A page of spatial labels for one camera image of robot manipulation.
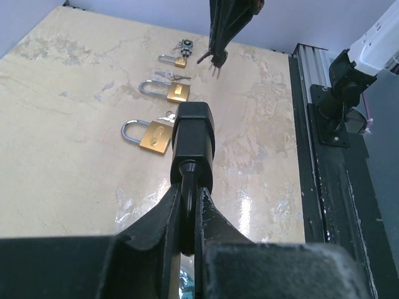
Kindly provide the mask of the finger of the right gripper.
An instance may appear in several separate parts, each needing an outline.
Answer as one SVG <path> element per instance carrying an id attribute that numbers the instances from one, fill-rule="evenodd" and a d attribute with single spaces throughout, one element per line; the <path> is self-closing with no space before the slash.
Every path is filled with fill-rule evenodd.
<path id="1" fill-rule="evenodd" d="M 215 54 L 226 50 L 231 40 L 260 13 L 264 0 L 212 0 L 209 46 Z"/>

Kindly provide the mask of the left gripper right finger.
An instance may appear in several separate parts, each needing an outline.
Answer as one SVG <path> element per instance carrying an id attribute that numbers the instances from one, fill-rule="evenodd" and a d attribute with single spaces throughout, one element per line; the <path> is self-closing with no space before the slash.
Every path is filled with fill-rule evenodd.
<path id="1" fill-rule="evenodd" d="M 198 191 L 195 225 L 196 298 L 370 298 L 347 251 L 325 243 L 255 243 Z"/>

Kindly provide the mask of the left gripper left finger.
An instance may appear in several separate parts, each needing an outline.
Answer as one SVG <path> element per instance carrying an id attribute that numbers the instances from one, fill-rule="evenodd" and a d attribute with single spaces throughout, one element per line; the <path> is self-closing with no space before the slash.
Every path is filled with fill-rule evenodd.
<path id="1" fill-rule="evenodd" d="M 115 235 L 1 240 L 2 298 L 177 298 L 181 186 Z"/>

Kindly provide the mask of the black handled key bunch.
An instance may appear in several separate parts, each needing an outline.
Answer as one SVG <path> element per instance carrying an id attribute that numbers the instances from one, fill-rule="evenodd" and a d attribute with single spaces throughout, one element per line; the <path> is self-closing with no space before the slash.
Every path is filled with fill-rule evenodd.
<path id="1" fill-rule="evenodd" d="M 220 54 L 215 54 L 211 50 L 208 50 L 205 54 L 203 54 L 197 61 L 197 64 L 200 64 L 205 58 L 211 56 L 211 65 L 210 69 L 213 69 L 212 76 L 216 75 L 216 79 L 219 79 L 221 68 L 226 62 L 228 58 L 228 52 L 226 50 L 223 50 L 222 53 Z"/>

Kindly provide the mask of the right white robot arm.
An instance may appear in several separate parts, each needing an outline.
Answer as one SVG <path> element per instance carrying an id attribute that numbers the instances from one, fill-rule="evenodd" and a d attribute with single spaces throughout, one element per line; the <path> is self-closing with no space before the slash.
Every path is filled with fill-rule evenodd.
<path id="1" fill-rule="evenodd" d="M 264 1 L 210 1 L 209 46 L 203 57 L 211 57 L 215 77 L 219 77 L 228 57 L 226 46 L 263 6 Z M 350 146 L 345 126 L 347 114 L 359 104 L 363 92 L 383 69 L 398 73 L 397 2 L 330 64 L 331 86 L 321 95 L 311 96 L 320 143 Z"/>

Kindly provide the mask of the astronaut keychain with keys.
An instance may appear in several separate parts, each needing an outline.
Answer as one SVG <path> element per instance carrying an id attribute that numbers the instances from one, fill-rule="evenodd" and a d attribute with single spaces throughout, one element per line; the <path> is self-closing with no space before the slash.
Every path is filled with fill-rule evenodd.
<path id="1" fill-rule="evenodd" d="M 180 50 L 182 57 L 188 58 L 189 56 L 192 55 L 193 52 L 193 41 L 189 39 L 182 39 L 173 48 L 173 50 Z"/>

